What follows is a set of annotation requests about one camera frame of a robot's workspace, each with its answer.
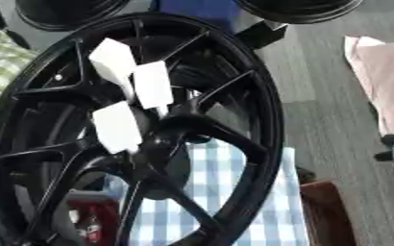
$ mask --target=blue checkered cloth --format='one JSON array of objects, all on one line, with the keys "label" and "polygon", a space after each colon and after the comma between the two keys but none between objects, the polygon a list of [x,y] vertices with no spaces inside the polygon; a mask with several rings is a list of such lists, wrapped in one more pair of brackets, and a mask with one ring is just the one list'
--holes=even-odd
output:
[{"label": "blue checkered cloth", "polygon": [[[220,140],[189,144],[192,172],[185,192],[209,214],[214,215],[232,194],[246,158],[240,150]],[[127,185],[111,177],[106,191],[123,199]],[[198,229],[199,223],[171,199],[145,199],[131,234],[130,245],[161,246],[175,242]],[[284,148],[283,162],[259,215],[234,244],[236,246],[309,245],[299,183],[294,166],[294,149]]]}]

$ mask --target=center bore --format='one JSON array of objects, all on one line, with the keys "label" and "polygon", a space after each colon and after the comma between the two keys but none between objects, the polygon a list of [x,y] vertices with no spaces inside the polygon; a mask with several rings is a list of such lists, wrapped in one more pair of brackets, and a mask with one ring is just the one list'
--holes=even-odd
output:
[{"label": "center bore", "polygon": [[[135,121],[137,122],[141,135],[146,135],[156,124],[158,124],[159,120],[155,113],[144,111],[136,107],[131,107],[131,109],[135,115]],[[180,146],[176,155],[167,163],[164,170],[175,185],[180,188],[185,187],[191,174],[191,160],[189,159],[185,143]],[[170,193],[164,191],[158,184],[150,184],[146,198],[164,200],[170,198]]]}]

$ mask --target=wheel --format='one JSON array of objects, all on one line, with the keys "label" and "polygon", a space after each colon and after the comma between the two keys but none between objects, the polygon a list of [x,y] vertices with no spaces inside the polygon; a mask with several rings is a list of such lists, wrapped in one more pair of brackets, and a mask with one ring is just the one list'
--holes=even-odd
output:
[{"label": "wheel", "polygon": [[244,10],[263,19],[289,24],[312,24],[336,19],[355,10],[363,0],[236,0]]},{"label": "wheel", "polygon": [[[133,156],[108,154],[90,118],[93,111],[124,100],[87,60],[105,37],[129,44],[138,63],[166,61],[170,72],[175,103],[167,116],[159,119],[131,104],[144,135]],[[246,129],[221,123],[211,115],[214,107],[234,112]],[[190,169],[171,167],[178,150],[203,136],[232,144],[247,160],[232,196],[214,216],[183,191]],[[176,245],[230,245],[259,212],[282,148],[278,92],[262,62],[235,37],[166,13],[93,23],[41,54],[0,97],[0,245],[65,245],[52,226],[53,214],[70,189],[93,172],[129,185],[113,245],[128,245],[138,208],[154,190],[163,192],[158,199],[173,199],[200,223]],[[177,169],[183,173],[176,175]],[[35,207],[30,218],[17,187],[28,191]]]}]

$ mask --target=bottle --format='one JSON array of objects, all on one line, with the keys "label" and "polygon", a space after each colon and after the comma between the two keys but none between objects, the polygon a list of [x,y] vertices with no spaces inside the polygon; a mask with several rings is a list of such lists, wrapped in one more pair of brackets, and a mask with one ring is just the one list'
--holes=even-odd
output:
[{"label": "bottle", "polygon": [[86,228],[86,242],[88,245],[98,245],[101,242],[101,224],[97,219],[95,209],[90,208],[90,217]]}]

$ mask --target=black stand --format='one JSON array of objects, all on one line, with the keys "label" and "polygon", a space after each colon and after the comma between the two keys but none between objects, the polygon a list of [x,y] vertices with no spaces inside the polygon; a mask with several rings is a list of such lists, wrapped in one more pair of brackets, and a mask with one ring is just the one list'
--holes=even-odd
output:
[{"label": "black stand", "polygon": [[258,50],[285,37],[287,24],[261,20],[261,22],[236,34],[248,47]]}]

